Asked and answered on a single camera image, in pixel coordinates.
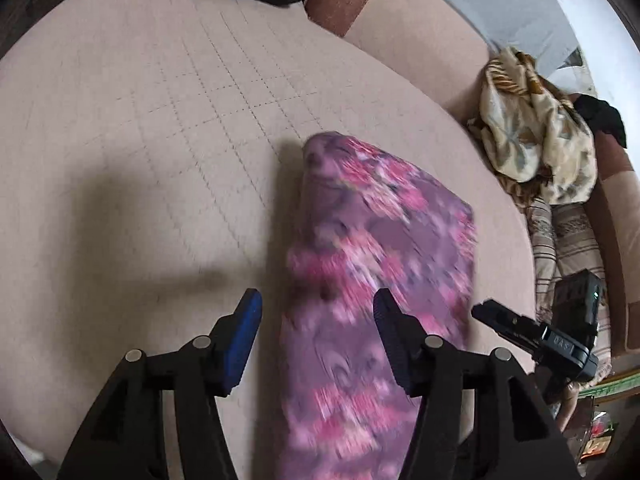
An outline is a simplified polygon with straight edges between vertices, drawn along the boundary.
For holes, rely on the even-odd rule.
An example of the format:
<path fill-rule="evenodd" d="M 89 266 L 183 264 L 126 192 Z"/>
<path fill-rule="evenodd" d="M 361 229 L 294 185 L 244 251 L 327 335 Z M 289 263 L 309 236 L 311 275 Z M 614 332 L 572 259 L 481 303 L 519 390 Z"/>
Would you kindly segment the right hand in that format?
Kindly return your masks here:
<path fill-rule="evenodd" d="M 553 405 L 553 415 L 556 426 L 563 432 L 574 415 L 579 400 L 580 385 L 570 382 L 560 394 L 559 400 Z"/>

